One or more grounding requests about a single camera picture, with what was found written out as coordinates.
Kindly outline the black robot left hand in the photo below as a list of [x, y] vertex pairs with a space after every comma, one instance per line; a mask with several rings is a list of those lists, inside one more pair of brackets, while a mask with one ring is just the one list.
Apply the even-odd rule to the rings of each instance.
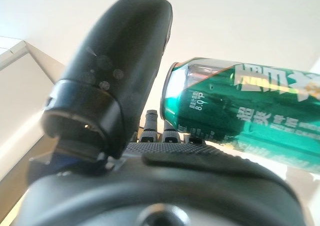
[[167, 0], [118, 0], [97, 21], [44, 106], [58, 143], [32, 162], [16, 226], [303, 226], [272, 171], [206, 144], [133, 136], [170, 37]]

